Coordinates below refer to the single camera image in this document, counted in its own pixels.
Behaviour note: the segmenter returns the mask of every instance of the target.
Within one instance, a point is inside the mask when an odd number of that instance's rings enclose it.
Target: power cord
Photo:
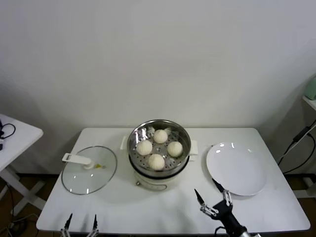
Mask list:
[[[311,158],[312,155],[314,154],[314,151],[315,151],[315,148],[316,148],[316,141],[315,141],[315,138],[314,138],[310,133],[308,133],[307,136],[309,136],[310,138],[312,138],[313,143],[314,143],[314,147],[313,147],[313,150],[312,150],[311,154],[310,154],[310,155],[308,156],[308,158],[307,158],[303,163],[301,163],[299,166],[297,166],[297,167],[295,167],[295,168],[293,168],[293,169],[291,169],[291,170],[289,170],[289,171],[287,171],[287,172],[284,172],[283,174],[287,174],[287,173],[289,173],[289,172],[291,172],[291,171],[293,171],[293,170],[295,170],[295,169],[298,169],[298,168],[302,167],[304,164],[306,164],[306,162],[308,162],[308,161],[310,160],[310,158]]]
[[[10,195],[11,195],[11,203],[12,203],[12,215],[11,215],[11,221],[8,225],[8,227],[4,227],[0,230],[0,234],[3,233],[3,231],[7,230],[7,236],[10,237],[18,237],[20,235],[23,234],[23,232],[27,229],[28,226],[28,222],[34,222],[36,223],[36,221],[32,221],[32,220],[27,220],[29,217],[31,216],[35,216],[37,219],[39,218],[36,214],[30,214],[27,215],[25,217],[19,218],[17,220],[14,220],[14,200],[13,200],[13,193],[12,190],[10,188],[10,186],[6,183],[6,186],[9,189]]]
[[[219,226],[219,227],[217,227],[217,228],[215,229],[214,236],[217,236],[217,232],[218,232],[220,229],[226,230],[226,228],[225,228],[225,227],[223,227],[223,226]]]
[[[11,134],[9,134],[7,136],[4,136],[4,132],[3,132],[3,128],[5,126],[12,126],[13,127],[13,132],[11,132]],[[0,151],[3,149],[3,141],[4,141],[4,139],[12,136],[15,133],[15,130],[16,130],[16,127],[13,124],[6,123],[6,124],[2,125],[2,122],[0,120]]]
[[[291,144],[288,146],[288,148],[286,149],[286,151],[284,152],[284,154],[279,158],[279,162],[277,163],[278,165],[281,164],[283,158],[294,148],[296,147],[300,141],[310,132],[312,131],[314,128],[316,127],[316,119],[314,120],[314,122],[310,125],[310,126],[306,126],[305,128],[303,128],[294,138],[293,141],[291,142]]]

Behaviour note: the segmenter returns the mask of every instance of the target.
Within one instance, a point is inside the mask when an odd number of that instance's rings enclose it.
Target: electric steamer pot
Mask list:
[[[168,140],[163,144],[154,141],[155,130],[167,129]],[[149,140],[153,149],[147,156],[141,156],[136,151],[136,146],[143,140]],[[183,146],[183,153],[175,158],[168,154],[167,146],[170,142],[178,141]],[[162,119],[151,120],[142,123],[135,128],[127,140],[127,150],[129,161],[137,173],[150,179],[162,180],[176,176],[187,166],[189,162],[189,153],[191,149],[191,140],[186,130],[179,124]],[[148,166],[148,159],[152,154],[160,154],[165,160],[165,167],[162,170],[155,171]]]

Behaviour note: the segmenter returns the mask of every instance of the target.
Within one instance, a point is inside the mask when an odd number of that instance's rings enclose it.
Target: shelf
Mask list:
[[[310,100],[306,96],[303,96],[303,100],[306,101],[314,110],[316,110],[316,100]]]

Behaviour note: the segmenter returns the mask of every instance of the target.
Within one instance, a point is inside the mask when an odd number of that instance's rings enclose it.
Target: white wall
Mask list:
[[[268,141],[316,72],[315,8],[314,0],[0,0],[0,111],[44,130],[15,168],[58,173],[84,127],[155,118],[256,127]]]

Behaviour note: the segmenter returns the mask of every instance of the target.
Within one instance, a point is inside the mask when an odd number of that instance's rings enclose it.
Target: small white table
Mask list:
[[[24,198],[14,207],[14,215],[17,215],[27,203],[42,210],[45,201],[34,194],[43,187],[44,182],[39,181],[31,190],[28,190],[19,182],[19,177],[8,167],[8,165],[42,137],[43,131],[37,127],[33,127],[5,115],[0,114],[0,119],[3,125],[11,123],[16,127],[15,133],[4,140],[3,150],[0,151],[0,177],[24,196]],[[6,126],[3,128],[3,131],[5,132],[4,135],[7,136],[13,131],[13,128],[11,126]],[[0,193],[0,198],[6,191],[7,187]]]
[[[128,128],[86,128],[72,153],[89,146],[106,146],[118,158],[112,180],[89,195],[74,195],[59,176],[37,221],[37,228],[59,231],[73,213],[69,230],[90,232],[97,215],[100,233],[107,234],[212,234],[219,221],[200,212],[194,188],[210,206],[222,200],[205,168],[205,156],[212,144],[245,143],[261,154],[267,172],[262,192],[253,197],[233,196],[233,214],[252,233],[307,230],[310,223],[257,130],[253,128],[188,128],[197,140],[199,155],[189,162],[178,186],[155,192],[135,185],[127,151],[120,150]]]

